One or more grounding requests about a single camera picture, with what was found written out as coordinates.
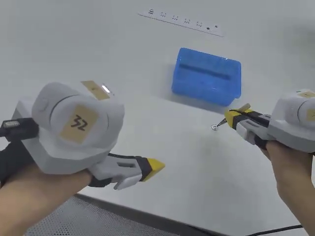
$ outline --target metal ring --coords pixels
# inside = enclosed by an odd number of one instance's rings
[[[216,131],[216,130],[218,130],[218,127],[215,124],[213,124],[213,125],[211,125],[211,129]]]

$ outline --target blue plastic container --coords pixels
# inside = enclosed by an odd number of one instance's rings
[[[175,66],[172,91],[228,106],[241,96],[241,63],[181,48]]]

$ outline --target power strip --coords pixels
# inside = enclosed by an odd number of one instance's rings
[[[158,21],[163,21],[174,25],[183,26],[189,29],[223,37],[220,26],[216,24],[208,24],[204,21],[194,21],[191,20],[189,17],[181,17],[166,11],[160,11],[153,8],[150,8],[149,10],[144,11],[142,13],[138,12],[138,14],[140,16],[149,17],[152,19],[156,19]]]

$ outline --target white tabletop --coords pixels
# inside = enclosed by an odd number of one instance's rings
[[[225,37],[137,15],[149,7],[220,24]],[[233,236],[297,224],[258,148],[227,125],[210,129],[223,108],[170,87],[177,53],[187,47],[242,63],[233,108],[250,102],[270,113],[283,92],[315,89],[314,7],[311,0],[3,0],[0,119],[48,82],[104,81],[126,106],[113,152],[166,167],[122,191],[82,194]]]

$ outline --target led light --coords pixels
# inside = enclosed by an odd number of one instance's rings
[[[103,88],[106,92],[110,93],[110,90],[109,90],[105,85],[102,85],[102,88]]]

